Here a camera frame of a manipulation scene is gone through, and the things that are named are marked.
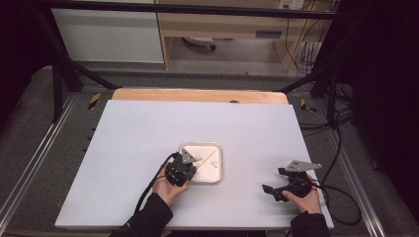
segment metal bracket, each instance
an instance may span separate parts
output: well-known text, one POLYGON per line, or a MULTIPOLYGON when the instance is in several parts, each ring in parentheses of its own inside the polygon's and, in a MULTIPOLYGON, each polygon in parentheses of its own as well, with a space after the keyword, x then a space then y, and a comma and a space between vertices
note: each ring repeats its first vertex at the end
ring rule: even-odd
POLYGON ((189 153, 185 148, 182 149, 182 162, 184 164, 190 164, 198 161, 191 153, 189 153))
POLYGON ((316 170, 320 168, 321 168, 320 164, 313 164, 313 163, 293 160, 289 164, 289 166, 287 166, 286 171, 287 172, 303 172, 307 170, 316 170))

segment hand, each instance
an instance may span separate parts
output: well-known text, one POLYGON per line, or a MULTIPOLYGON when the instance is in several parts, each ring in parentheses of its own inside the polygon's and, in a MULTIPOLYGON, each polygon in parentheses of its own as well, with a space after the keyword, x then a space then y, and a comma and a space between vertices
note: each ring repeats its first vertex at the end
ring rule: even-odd
POLYGON ((164 202, 166 202, 166 204, 170 206, 180 193, 188 189, 189 182, 185 183, 182 187, 172 186, 167 180, 167 178, 164 177, 164 172, 166 171, 166 168, 167 163, 158 176, 161 178, 157 178, 157 180, 154 182, 153 192, 158 194, 164 200, 164 202))
MULTIPOLYGON (((308 179, 314 183, 311 176, 308 175, 308 179)), ((313 186, 310 193, 305 197, 297 197, 293 193, 288 191, 283 191, 283 196, 292 201, 296 206, 298 206, 301 213, 308 211, 309 214, 319 213, 321 214, 320 199, 318 196, 317 188, 313 186)))

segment white tray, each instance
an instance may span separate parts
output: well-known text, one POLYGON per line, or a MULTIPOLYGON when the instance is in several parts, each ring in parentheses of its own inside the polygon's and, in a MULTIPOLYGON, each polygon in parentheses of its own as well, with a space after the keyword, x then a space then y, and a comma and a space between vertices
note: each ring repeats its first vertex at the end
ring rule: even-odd
POLYGON ((221 180, 221 147, 215 142, 185 142, 179 147, 179 151, 186 149, 199 161, 194 162, 198 168, 191 182, 193 183, 216 183, 221 180))

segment black curtain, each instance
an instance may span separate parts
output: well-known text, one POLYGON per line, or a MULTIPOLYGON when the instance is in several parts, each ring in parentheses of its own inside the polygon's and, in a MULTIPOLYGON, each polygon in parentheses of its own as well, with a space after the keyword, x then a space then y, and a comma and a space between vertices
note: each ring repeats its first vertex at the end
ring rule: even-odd
MULTIPOLYGON (((32 8, 26 1, 0 0, 0 127, 14 111, 32 75, 53 64, 50 46, 32 8)), ((42 10, 59 33, 51 11, 42 10)))
MULTIPOLYGON (((417 0, 375 1, 354 25, 355 34, 336 75, 338 81, 353 86, 351 105, 360 132, 419 222, 418 9, 417 0)), ((351 27, 332 24, 319 62, 351 27)))

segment cabinet door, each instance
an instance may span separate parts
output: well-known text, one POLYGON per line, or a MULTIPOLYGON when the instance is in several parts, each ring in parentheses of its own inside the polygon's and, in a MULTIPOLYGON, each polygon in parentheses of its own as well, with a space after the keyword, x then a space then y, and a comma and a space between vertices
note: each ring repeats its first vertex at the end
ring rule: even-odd
POLYGON ((74 60, 163 63, 155 13, 53 9, 53 14, 74 60))

